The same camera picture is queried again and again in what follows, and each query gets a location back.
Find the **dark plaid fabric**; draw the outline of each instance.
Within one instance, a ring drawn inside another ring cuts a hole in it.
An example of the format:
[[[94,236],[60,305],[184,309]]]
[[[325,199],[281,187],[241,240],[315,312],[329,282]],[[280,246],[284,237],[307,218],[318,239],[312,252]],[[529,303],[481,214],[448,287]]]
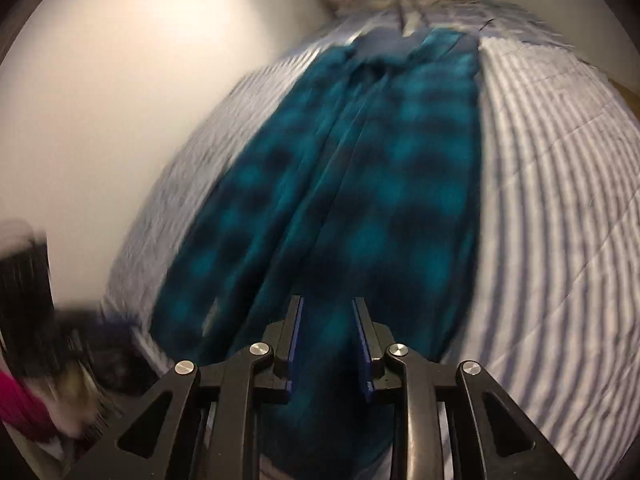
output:
[[[348,478],[391,439],[389,410],[358,391],[352,297],[434,360],[468,306],[479,60],[461,38],[435,30],[404,57],[322,54],[212,190],[166,277],[150,332],[200,365],[305,297],[296,389],[262,413],[263,451],[295,478]]]

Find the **silver screw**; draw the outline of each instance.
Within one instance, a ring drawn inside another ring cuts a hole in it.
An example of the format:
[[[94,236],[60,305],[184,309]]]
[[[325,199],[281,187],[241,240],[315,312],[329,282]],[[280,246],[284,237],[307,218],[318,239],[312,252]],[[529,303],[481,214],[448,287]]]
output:
[[[175,365],[175,373],[178,375],[189,375],[196,368],[196,365],[191,361],[180,361],[177,365]]]
[[[475,361],[466,361],[462,365],[462,369],[469,375],[478,375],[482,367]]]
[[[389,353],[396,357],[404,357],[409,353],[409,349],[402,343],[393,343],[392,345],[389,345]]]
[[[249,347],[249,352],[253,355],[265,355],[269,351],[267,343],[254,343]]]

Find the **wall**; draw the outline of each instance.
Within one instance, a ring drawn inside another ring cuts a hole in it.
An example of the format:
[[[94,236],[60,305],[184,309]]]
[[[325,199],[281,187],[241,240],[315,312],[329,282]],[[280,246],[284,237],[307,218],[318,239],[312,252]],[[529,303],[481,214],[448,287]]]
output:
[[[501,0],[535,12],[590,63],[640,92],[640,54],[603,0]]]
[[[99,298],[150,186],[316,0],[45,0],[0,66],[0,219],[49,238],[55,299]]]

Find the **pink cloth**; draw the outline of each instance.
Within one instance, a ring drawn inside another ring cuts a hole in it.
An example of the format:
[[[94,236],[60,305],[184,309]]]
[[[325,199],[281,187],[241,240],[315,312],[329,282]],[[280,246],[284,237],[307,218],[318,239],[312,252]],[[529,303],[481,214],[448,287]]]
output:
[[[57,433],[41,400],[1,371],[0,419],[34,442],[48,442]]]

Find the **striped bedding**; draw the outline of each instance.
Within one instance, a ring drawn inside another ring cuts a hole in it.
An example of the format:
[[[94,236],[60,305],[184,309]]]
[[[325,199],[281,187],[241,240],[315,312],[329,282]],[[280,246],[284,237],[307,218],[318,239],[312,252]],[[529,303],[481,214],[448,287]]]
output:
[[[245,78],[133,225],[104,305],[140,322],[158,371],[171,363],[148,323],[191,220],[326,38],[353,35],[336,30]],[[483,31],[481,59],[479,269],[446,359],[487,367],[579,478],[605,479],[640,430],[640,128],[603,76],[564,46]],[[447,465],[450,475],[450,457]],[[388,466],[389,456],[362,478],[388,478]]]

